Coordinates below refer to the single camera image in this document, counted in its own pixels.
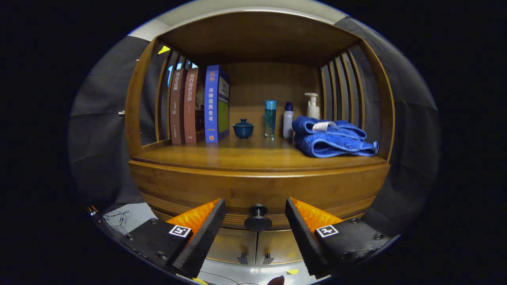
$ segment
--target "black knob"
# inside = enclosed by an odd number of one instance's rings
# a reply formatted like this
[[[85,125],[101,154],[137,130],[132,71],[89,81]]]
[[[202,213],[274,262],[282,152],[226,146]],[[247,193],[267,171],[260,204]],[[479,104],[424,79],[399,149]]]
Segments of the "black knob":
[[[264,205],[257,204],[250,207],[251,216],[245,220],[245,227],[250,231],[265,231],[269,230],[273,225],[270,218],[264,215],[268,213],[268,208]]]

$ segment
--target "book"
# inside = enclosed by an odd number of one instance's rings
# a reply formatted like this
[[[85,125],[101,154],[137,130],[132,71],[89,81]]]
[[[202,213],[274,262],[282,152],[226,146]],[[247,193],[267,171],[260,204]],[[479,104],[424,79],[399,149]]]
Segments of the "book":
[[[169,123],[171,124],[171,141],[173,145],[185,143],[185,127],[183,123],[183,102],[185,96],[185,81],[187,69],[185,58],[180,57],[174,76],[172,78],[170,102],[169,102]]]
[[[206,69],[204,86],[204,128],[207,143],[229,135],[229,95],[231,81],[219,65]]]
[[[205,68],[191,68],[185,83],[184,123],[185,143],[195,144],[204,139]]]

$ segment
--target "blue towel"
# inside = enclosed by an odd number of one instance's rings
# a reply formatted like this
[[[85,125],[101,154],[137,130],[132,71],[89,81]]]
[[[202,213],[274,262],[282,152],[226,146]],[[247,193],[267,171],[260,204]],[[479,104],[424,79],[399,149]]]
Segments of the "blue towel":
[[[308,118],[305,116],[299,116],[292,122],[292,129],[296,134],[301,135],[309,135],[318,132],[314,132],[312,130],[313,125],[320,122],[330,122],[328,120],[318,120],[315,118]],[[327,133],[340,134],[342,136],[355,138],[355,139],[365,139],[366,132],[361,130],[360,128],[352,125],[348,121],[334,121],[335,126],[328,126]]]
[[[311,135],[296,133],[294,141],[298,149],[310,157],[332,157],[342,154],[374,156],[379,150],[377,142],[369,144],[358,139],[325,132]]]

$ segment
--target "white soap dispenser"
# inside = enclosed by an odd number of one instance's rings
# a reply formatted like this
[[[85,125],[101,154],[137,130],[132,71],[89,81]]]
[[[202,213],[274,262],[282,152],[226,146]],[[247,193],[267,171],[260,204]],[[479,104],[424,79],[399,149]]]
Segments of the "white soap dispenser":
[[[317,107],[318,94],[306,92],[305,95],[310,96],[310,101],[308,101],[308,113],[306,116],[320,120],[320,108]]]

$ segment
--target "wooden shelf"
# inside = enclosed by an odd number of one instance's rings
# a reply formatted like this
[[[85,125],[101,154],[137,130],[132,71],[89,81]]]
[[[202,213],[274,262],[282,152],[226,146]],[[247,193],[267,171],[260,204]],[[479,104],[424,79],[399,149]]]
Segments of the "wooden shelf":
[[[273,12],[233,12],[176,27],[159,39],[197,65],[289,62],[322,67],[359,41],[333,25]]]
[[[196,145],[172,145],[139,154],[133,160],[197,169],[266,172],[327,170],[386,163],[376,156],[311,158],[299,151],[294,142],[282,137],[275,140],[262,136],[238,139],[234,131],[230,131],[231,135],[217,144],[202,141]]]

